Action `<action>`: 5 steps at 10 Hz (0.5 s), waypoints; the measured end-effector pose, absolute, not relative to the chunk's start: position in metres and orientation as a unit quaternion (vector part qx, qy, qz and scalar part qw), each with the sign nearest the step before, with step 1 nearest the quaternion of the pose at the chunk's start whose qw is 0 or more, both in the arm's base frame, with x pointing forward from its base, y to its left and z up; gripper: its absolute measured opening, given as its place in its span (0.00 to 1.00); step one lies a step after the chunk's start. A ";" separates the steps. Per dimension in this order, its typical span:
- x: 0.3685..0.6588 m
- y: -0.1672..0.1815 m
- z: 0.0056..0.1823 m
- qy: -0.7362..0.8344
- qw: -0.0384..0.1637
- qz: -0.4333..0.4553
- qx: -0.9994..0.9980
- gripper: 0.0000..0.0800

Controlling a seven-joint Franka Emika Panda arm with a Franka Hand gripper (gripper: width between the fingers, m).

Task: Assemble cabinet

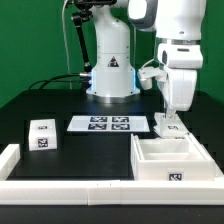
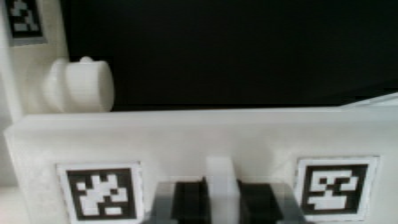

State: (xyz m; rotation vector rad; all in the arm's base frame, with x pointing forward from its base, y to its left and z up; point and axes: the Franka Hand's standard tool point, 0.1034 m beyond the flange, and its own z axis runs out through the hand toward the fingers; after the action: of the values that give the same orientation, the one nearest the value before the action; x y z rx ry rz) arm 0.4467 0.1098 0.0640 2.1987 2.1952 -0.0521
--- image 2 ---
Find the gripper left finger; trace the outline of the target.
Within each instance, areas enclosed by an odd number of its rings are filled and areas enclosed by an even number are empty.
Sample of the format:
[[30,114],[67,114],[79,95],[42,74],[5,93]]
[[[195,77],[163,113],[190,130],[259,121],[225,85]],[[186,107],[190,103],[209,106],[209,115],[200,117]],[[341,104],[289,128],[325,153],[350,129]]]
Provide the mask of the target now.
[[211,224],[206,179],[158,183],[143,224]]

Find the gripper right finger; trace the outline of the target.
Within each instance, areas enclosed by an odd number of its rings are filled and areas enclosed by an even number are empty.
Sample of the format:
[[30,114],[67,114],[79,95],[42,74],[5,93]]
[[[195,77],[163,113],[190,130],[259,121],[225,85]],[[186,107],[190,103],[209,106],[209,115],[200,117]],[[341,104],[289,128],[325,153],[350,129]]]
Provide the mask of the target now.
[[239,224],[307,224],[286,183],[238,181]]

